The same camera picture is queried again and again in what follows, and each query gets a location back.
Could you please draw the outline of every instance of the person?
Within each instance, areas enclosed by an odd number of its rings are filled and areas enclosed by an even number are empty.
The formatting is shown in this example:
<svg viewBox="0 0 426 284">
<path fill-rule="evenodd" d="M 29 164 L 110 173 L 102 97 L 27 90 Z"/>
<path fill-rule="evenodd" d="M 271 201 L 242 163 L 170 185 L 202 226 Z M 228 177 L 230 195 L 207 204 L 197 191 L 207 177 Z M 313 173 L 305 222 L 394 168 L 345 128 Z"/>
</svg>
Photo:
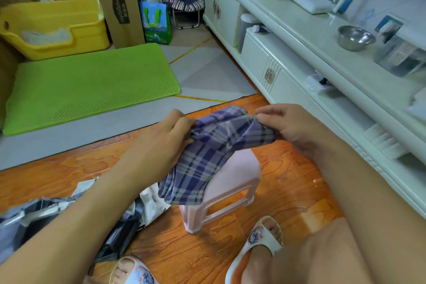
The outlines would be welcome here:
<svg viewBox="0 0 426 284">
<path fill-rule="evenodd" d="M 255 246 L 242 284 L 426 282 L 426 220 L 364 159 L 299 105 L 269 105 L 257 109 L 256 116 L 317 164 L 345 218 L 274 256 Z M 82 283 L 123 212 L 144 188 L 168 173 L 192 142 L 188 135 L 193 125 L 193 119 L 173 110 L 144 131 L 79 200 L 0 266 L 2 283 Z M 267 221 L 265 227 L 281 241 L 274 223 Z M 111 283 L 130 280 L 136 264 L 135 258 L 121 260 Z M 142 282 L 149 271 L 137 268 L 135 279 Z M 154 283 L 152 276 L 148 279 L 144 283 Z"/>
</svg>

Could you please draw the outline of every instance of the round metal handle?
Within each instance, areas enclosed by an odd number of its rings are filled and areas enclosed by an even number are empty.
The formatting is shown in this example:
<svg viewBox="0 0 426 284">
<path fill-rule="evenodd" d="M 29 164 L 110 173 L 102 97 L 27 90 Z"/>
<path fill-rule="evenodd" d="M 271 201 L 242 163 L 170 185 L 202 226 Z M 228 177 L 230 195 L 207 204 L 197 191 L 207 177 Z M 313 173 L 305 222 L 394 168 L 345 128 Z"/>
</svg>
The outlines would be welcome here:
<svg viewBox="0 0 426 284">
<path fill-rule="evenodd" d="M 272 70 L 271 68 L 267 69 L 266 73 L 265 73 L 265 80 L 266 80 L 266 82 L 272 83 L 272 81 L 274 80 L 274 77 L 275 77 L 274 70 Z"/>
</svg>

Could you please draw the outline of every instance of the slipper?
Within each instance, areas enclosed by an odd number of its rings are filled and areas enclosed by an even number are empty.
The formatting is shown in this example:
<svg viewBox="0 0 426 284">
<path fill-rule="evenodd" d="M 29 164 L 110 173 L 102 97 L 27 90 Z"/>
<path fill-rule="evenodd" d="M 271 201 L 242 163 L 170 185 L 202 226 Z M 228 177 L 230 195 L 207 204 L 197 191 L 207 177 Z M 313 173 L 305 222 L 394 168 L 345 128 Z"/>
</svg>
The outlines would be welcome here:
<svg viewBox="0 0 426 284">
<path fill-rule="evenodd" d="M 248 261 L 250 259 L 251 249 L 254 246 L 264 245 L 269 249 L 272 256 L 274 256 L 277 251 L 282 249 L 282 242 L 279 243 L 269 232 L 269 230 L 263 225 L 263 223 L 268 219 L 274 220 L 278 227 L 280 227 L 278 222 L 276 222 L 275 219 L 270 216 L 262 217 L 258 222 L 256 222 L 240 253 L 234 259 L 231 266 L 229 266 L 229 269 L 226 272 L 225 284 L 241 283 L 242 272 L 247 267 Z"/>
<path fill-rule="evenodd" d="M 112 282 L 112 277 L 114 276 L 114 273 L 117 270 L 118 264 L 123 259 L 131 259 L 132 261 L 135 262 L 133 270 L 131 271 L 129 277 L 124 282 L 124 284 L 159 284 L 157 280 L 154 278 L 154 276 L 152 276 L 151 272 L 148 270 L 145 264 L 142 263 L 136 257 L 133 257 L 131 255 L 121 257 L 117 261 L 117 264 L 114 266 L 114 269 L 111 272 L 111 276 L 109 276 L 109 282 L 108 282 L 109 284 L 111 284 Z"/>
</svg>

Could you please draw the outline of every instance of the green bag handle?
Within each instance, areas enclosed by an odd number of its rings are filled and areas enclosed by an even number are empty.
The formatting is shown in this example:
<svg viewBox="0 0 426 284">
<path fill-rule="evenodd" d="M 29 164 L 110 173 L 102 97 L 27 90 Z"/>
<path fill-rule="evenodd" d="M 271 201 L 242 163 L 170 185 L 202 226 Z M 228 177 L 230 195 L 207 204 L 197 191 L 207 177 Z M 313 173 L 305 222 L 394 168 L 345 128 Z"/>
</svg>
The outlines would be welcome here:
<svg viewBox="0 0 426 284">
<path fill-rule="evenodd" d="M 144 14 L 145 14 L 146 23 L 149 25 L 149 27 L 155 27 L 159 24 L 161 9 L 156 9 L 156 21 L 153 24 L 150 24 L 150 21 L 148 20 L 148 8 L 144 8 Z"/>
</svg>

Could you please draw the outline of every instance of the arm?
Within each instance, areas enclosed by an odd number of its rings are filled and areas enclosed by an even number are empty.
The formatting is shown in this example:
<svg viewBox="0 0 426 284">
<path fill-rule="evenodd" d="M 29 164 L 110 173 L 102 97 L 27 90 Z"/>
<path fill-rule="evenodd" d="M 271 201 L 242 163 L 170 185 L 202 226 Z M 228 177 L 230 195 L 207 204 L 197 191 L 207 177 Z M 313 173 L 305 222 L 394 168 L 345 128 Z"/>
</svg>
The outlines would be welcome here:
<svg viewBox="0 0 426 284">
<path fill-rule="evenodd" d="M 81 283 L 110 230 L 139 193 L 176 164 L 194 120 L 172 111 L 120 161 L 0 266 L 4 283 Z"/>
<path fill-rule="evenodd" d="M 346 142 L 299 105 L 258 109 L 320 169 L 377 283 L 424 283 L 426 220 Z"/>
</svg>

